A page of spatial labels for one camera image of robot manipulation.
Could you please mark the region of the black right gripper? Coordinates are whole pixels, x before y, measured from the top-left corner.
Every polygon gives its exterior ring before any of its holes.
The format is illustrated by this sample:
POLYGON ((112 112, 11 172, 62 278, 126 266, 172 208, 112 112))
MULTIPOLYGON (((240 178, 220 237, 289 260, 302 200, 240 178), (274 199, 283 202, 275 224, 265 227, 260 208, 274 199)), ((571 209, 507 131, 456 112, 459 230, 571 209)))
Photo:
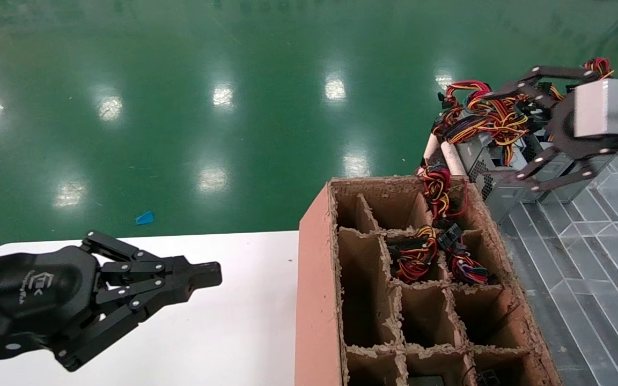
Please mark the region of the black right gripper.
POLYGON ((552 116, 553 144, 522 169, 493 170, 508 182, 530 191, 556 190, 598 175, 591 159, 618 154, 618 96, 589 96, 587 85, 607 81, 607 66, 579 68, 539 65, 498 90, 474 91, 473 114, 496 116, 552 116), (540 181, 535 175, 560 154, 576 162, 576 173, 540 181))

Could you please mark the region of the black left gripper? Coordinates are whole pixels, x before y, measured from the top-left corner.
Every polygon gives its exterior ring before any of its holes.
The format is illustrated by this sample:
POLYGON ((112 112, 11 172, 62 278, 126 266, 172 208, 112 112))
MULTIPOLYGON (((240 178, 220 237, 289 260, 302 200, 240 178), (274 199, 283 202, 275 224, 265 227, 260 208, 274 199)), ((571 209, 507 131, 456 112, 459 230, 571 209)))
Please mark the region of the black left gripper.
POLYGON ((81 250, 0 256, 0 360, 52 347, 75 372, 165 306, 223 281, 218 262, 158 257, 98 231, 81 250), (91 254, 109 259, 100 276, 120 287, 95 291, 99 263, 91 254))

